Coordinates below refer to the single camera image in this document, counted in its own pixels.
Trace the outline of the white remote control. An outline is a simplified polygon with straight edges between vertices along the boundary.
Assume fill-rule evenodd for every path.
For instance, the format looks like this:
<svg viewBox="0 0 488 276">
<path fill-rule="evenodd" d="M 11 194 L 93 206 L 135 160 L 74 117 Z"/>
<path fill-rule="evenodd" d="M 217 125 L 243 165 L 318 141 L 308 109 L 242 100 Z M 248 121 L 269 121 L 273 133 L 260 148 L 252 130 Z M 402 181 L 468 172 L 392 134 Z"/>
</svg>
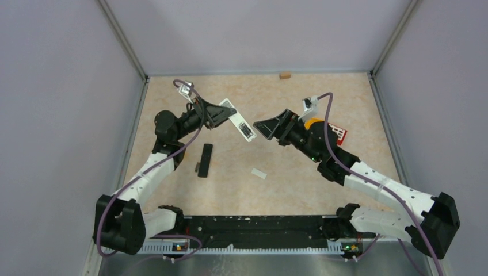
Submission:
<svg viewBox="0 0 488 276">
<path fill-rule="evenodd" d="M 236 113 L 230 116 L 229 119 L 248 143 L 250 143 L 257 137 L 256 133 L 252 130 L 250 124 L 244 119 L 244 117 L 240 114 L 240 112 L 228 98 L 225 98 L 219 105 L 227 108 L 232 108 L 236 111 Z"/>
</svg>

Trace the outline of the white battery cover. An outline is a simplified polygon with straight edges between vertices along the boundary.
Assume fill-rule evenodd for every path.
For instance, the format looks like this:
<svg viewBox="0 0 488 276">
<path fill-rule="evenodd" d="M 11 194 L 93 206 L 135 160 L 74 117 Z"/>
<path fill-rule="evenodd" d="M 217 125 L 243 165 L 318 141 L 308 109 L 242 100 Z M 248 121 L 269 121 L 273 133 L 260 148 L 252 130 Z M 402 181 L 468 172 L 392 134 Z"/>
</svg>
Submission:
<svg viewBox="0 0 488 276">
<path fill-rule="evenodd" d="M 261 179 L 266 179 L 266 177 L 267 177 L 267 173 L 262 172 L 262 171 L 260 171 L 260 170 L 258 170 L 258 169 L 256 169 L 256 168 L 253 168 L 253 169 L 252 169 L 252 171 L 251 171 L 251 173 L 252 173 L 253 175 L 255 175 L 255 176 L 257 176 L 257 177 L 261 178 Z"/>
</svg>

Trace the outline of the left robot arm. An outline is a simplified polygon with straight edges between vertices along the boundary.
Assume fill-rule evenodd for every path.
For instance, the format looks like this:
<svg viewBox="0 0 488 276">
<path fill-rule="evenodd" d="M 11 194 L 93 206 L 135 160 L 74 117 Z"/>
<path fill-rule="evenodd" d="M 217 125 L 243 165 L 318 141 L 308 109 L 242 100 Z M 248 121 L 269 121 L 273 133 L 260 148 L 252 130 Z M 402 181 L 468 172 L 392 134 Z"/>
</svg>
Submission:
<svg viewBox="0 0 488 276">
<path fill-rule="evenodd" d="M 181 143 L 182 138 L 190 133 L 198 135 L 203 127 L 214 129 L 237 113 L 230 103 L 215 105 L 201 97 L 186 107 L 180 117 L 169 110 L 157 113 L 156 141 L 142 168 L 125 186 L 97 200 L 93 240 L 101 256 L 108 256 L 104 248 L 134 255 L 147 239 L 162 232 L 173 238 L 184 232 L 178 209 L 162 207 L 144 214 L 142 207 L 183 161 L 189 144 Z"/>
</svg>

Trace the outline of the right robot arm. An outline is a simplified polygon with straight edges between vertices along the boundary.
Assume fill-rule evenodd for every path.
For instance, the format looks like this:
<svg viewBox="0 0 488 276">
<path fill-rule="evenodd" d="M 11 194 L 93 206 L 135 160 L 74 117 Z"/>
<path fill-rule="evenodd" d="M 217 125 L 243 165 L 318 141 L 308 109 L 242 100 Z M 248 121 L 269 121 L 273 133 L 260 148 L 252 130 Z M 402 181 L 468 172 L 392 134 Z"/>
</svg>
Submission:
<svg viewBox="0 0 488 276">
<path fill-rule="evenodd" d="M 318 172 L 328 181 L 360 191 L 392 209 L 372 211 L 359 204 L 339 208 L 337 228 L 341 235 L 381 233 L 410 242 L 426 256 L 434 252 L 438 259 L 445 258 L 460 228 L 452 196 L 424 193 L 377 172 L 337 145 L 338 135 L 322 120 L 306 127 L 296 113 L 285 109 L 276 117 L 254 122 L 253 127 L 267 140 L 294 146 L 318 164 Z"/>
</svg>

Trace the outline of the black remote control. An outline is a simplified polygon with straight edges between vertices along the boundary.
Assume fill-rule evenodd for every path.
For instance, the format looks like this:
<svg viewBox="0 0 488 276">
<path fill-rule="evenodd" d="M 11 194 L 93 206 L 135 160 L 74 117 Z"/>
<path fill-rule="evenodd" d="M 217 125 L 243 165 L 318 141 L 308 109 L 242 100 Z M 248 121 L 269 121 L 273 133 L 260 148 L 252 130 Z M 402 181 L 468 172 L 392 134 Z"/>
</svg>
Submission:
<svg viewBox="0 0 488 276">
<path fill-rule="evenodd" d="M 207 178 L 208 177 L 213 147 L 214 147 L 213 144 L 205 143 L 203 145 L 203 151 L 202 151 L 202 155 L 201 155 L 199 170 L 197 172 L 197 176 L 199 178 Z"/>
</svg>

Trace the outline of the small wooden block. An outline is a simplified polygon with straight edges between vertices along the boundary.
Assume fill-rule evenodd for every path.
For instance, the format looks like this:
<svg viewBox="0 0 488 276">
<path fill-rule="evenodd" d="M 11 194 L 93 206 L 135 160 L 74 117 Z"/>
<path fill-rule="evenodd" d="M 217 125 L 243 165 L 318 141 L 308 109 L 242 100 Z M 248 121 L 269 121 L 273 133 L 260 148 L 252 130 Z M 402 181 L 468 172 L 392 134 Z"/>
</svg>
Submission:
<svg viewBox="0 0 488 276">
<path fill-rule="evenodd" d="M 290 77 L 291 77 L 291 73 L 290 72 L 281 72 L 281 73 L 279 73 L 280 80 L 289 79 Z"/>
</svg>

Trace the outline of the red toy window block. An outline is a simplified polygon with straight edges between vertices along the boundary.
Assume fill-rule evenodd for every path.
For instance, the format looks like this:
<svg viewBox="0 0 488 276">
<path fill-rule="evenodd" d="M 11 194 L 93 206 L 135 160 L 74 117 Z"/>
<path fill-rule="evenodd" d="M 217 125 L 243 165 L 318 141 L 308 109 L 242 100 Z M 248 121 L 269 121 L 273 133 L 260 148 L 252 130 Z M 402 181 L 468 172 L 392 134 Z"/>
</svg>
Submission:
<svg viewBox="0 0 488 276">
<path fill-rule="evenodd" d="M 329 126 L 331 127 L 331 130 L 337 135 L 337 145 L 342 145 L 348 131 L 332 123 L 329 123 Z"/>
</svg>

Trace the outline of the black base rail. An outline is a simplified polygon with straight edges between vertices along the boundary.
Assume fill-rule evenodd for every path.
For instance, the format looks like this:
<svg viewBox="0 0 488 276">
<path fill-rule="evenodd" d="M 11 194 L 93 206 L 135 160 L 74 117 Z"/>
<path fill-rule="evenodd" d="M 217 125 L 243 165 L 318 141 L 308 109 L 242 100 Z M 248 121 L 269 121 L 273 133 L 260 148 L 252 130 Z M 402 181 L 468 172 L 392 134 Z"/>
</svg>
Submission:
<svg viewBox="0 0 488 276">
<path fill-rule="evenodd" d="M 185 216 L 176 222 L 177 234 L 198 238 L 204 249 L 326 248 L 340 239 L 374 238 L 357 232 L 336 216 Z"/>
</svg>

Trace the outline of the aluminium frame rail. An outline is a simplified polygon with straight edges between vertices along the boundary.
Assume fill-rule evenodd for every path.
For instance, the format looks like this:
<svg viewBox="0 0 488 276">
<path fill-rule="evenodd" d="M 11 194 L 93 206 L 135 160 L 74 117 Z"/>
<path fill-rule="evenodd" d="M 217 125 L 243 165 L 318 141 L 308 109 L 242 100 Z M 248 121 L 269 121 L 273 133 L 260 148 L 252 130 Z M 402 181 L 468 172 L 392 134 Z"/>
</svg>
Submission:
<svg viewBox="0 0 488 276">
<path fill-rule="evenodd" d="M 191 245 L 203 249 L 233 245 L 243 250 L 294 250 L 325 248 L 343 238 L 374 237 L 375 232 L 360 230 L 346 218 L 321 216 L 193 216 L 176 215 L 176 224 L 162 235 L 194 237 Z M 101 246 L 134 255 L 146 238 L 154 238 L 143 228 L 142 218 L 108 219 L 101 232 Z"/>
</svg>

